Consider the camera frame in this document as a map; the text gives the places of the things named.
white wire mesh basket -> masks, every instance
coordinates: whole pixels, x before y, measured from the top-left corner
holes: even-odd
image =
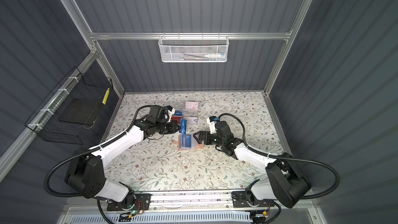
[[[218,39],[159,38],[162,62],[226,62],[228,37]]]

red wire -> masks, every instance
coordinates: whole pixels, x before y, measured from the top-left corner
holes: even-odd
[[[144,209],[142,210],[142,213],[144,213],[144,211],[145,211],[145,205],[144,205],[144,202],[142,202],[142,206],[144,207]]]
[[[263,200],[263,202],[266,204],[266,206],[267,206],[267,208],[268,208],[268,216],[269,216],[269,210],[270,210],[270,208],[269,208],[269,206],[268,206],[268,204],[267,204],[266,201]]]

blue object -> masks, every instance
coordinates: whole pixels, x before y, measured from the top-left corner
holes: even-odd
[[[191,149],[191,134],[180,134],[180,149]]]
[[[180,133],[185,134],[185,132],[187,131],[187,120],[182,118],[180,126],[181,126]]]

card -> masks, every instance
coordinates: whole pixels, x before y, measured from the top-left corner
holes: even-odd
[[[185,116],[184,119],[187,120],[187,125],[197,125],[198,124],[198,117]]]
[[[175,115],[173,115],[171,119],[172,119],[172,120],[176,120],[176,121],[177,121],[177,124],[180,124],[181,119],[182,119],[182,116],[175,116]]]
[[[185,102],[185,108],[187,110],[199,110],[199,103],[198,102],[192,102],[192,101],[186,101]]]

black cable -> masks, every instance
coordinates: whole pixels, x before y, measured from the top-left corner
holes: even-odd
[[[258,151],[256,149],[253,149],[250,146],[247,146],[247,148],[249,150],[251,150],[252,152],[262,155],[264,157],[269,157],[269,158],[278,159],[278,160],[290,160],[290,161],[298,161],[298,162],[305,162],[305,163],[313,163],[313,164],[322,166],[322,167],[330,170],[334,174],[335,180],[331,187],[329,187],[328,189],[326,189],[320,193],[317,193],[317,194],[305,195],[305,196],[301,197],[301,199],[313,199],[313,198],[323,197],[323,196],[331,193],[332,191],[334,191],[337,188],[337,186],[339,186],[339,184],[340,184],[339,173],[333,167],[327,165],[326,163],[322,163],[322,162],[311,160],[311,159],[304,159],[304,158],[274,156],[274,155],[269,155],[269,154],[263,153],[261,151]]]
[[[148,137],[147,139],[149,139],[149,140],[159,140],[159,139],[161,139],[163,136],[164,136],[164,134],[162,134],[162,136],[161,136],[160,138],[156,138],[156,139],[155,139],[155,138],[149,138],[149,137]]]
[[[245,146],[248,146],[248,144],[246,143],[246,138],[245,138],[246,129],[245,129],[245,126],[243,125],[243,123],[240,121],[240,119],[238,119],[235,115],[232,115],[232,114],[230,114],[230,113],[223,113],[223,114],[221,114],[221,115],[218,117],[218,119],[220,119],[220,118],[221,118],[222,116],[224,116],[224,115],[231,116],[231,117],[233,117],[234,119],[236,119],[236,120],[240,123],[240,125],[242,126],[242,130],[243,130],[243,134],[242,134],[243,143],[245,144]]]
[[[142,106],[140,108],[138,108],[134,114],[134,117],[132,119],[132,122],[130,124],[130,126],[126,129],[126,131],[123,131],[121,134],[119,134],[118,136],[114,137],[113,139],[109,140],[108,142],[104,143],[103,145],[101,145],[102,148],[112,144],[113,142],[117,141],[118,139],[120,139],[121,137],[123,137],[124,135],[127,134],[127,132],[132,128],[132,126],[134,125],[135,119],[137,117],[138,112],[145,108],[145,107],[151,107],[150,105],[145,105]],[[82,195],[80,193],[61,193],[61,192],[57,192],[55,190],[53,190],[50,187],[50,178],[53,175],[53,173],[59,169],[59,167],[63,166],[64,164],[66,164],[67,162],[70,162],[72,159],[76,158],[76,157],[81,157],[84,155],[88,155],[91,154],[92,152],[96,152],[99,149],[101,149],[101,147],[96,147],[94,149],[88,150],[86,152],[82,152],[80,154],[74,155],[72,157],[69,157],[65,160],[63,160],[62,162],[58,163],[56,166],[52,167],[52,169],[47,173],[47,175],[44,177],[44,189],[47,191],[47,193],[49,193],[50,195],[56,196],[56,197],[81,197]]]
[[[135,119],[137,118],[138,112],[139,112],[141,109],[146,108],[146,107],[151,107],[151,105],[145,105],[145,106],[139,107],[139,108],[137,109],[137,111],[136,111],[135,114],[134,114],[134,117],[132,118],[131,124],[130,124],[130,125],[127,127],[127,129],[126,129],[126,132],[130,131],[131,128],[133,127],[134,122],[135,122]]]
[[[119,222],[121,221],[130,221],[131,220],[131,212],[126,212],[126,213],[122,213],[119,215]]]
[[[274,220],[279,216],[279,214],[280,214],[281,211],[282,211],[281,206],[279,206],[279,204],[277,204],[275,201],[273,201],[273,200],[268,200],[268,201],[272,202],[273,204],[275,204],[276,207],[278,207],[278,212],[277,212],[271,219],[268,219],[268,220],[267,220],[266,222],[264,222],[263,224],[268,224],[268,223],[274,221]]]
[[[97,200],[101,200],[101,201],[106,201],[107,200],[107,198],[104,198],[104,197],[93,197],[94,199],[97,199]]]
[[[98,206],[98,210],[101,213],[102,218],[104,218],[104,220],[108,223],[108,224],[114,224],[112,221],[110,221],[107,216],[104,214],[102,208],[101,208],[101,203],[99,200],[97,200],[97,206]]]

